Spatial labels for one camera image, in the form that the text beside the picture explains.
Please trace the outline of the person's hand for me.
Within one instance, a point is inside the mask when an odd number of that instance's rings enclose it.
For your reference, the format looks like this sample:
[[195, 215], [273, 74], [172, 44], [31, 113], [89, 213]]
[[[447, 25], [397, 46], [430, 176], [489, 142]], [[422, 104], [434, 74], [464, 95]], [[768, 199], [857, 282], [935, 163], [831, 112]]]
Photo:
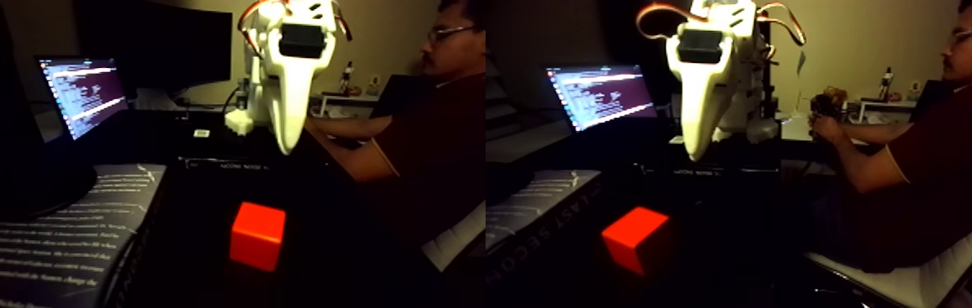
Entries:
[[821, 138], [834, 146], [849, 142], [841, 124], [831, 116], [813, 115], [810, 119], [810, 132], [812, 137]]

